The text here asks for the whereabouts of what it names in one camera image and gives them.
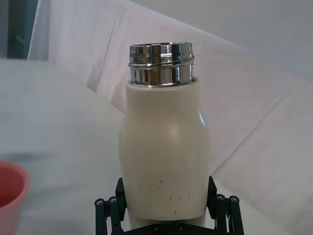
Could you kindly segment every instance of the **metal bottle neck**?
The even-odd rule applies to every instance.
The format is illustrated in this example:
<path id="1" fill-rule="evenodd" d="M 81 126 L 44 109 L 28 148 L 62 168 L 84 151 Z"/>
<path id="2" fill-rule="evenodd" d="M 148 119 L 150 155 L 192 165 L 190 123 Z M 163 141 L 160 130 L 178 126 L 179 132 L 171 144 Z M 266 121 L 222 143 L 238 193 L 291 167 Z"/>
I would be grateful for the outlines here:
<path id="1" fill-rule="evenodd" d="M 135 86 L 169 87 L 194 81 L 191 43 L 159 43 L 130 46 L 131 79 Z"/>

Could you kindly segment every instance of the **white table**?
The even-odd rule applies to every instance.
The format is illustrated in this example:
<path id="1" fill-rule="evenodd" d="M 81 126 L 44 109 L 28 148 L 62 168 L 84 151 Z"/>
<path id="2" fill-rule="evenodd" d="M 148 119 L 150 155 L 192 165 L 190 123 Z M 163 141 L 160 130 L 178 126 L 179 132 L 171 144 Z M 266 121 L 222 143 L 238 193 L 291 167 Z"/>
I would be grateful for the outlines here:
<path id="1" fill-rule="evenodd" d="M 93 203 L 113 196 L 121 176 L 121 119 L 48 63 L 0 60 L 0 160 L 21 164 L 31 178 L 17 235 L 95 234 Z M 241 212 L 247 235 L 288 234 L 244 201 Z"/>

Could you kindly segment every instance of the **cream insulated bottle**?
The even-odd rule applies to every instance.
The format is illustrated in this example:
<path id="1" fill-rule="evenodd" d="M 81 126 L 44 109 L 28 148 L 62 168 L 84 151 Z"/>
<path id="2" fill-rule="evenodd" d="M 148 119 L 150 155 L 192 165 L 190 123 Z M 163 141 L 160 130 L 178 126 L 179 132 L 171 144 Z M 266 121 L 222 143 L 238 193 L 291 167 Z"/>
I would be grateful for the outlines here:
<path id="1" fill-rule="evenodd" d="M 130 46 L 131 79 L 119 137 L 129 212 L 188 220 L 205 212 L 209 136 L 191 43 Z"/>

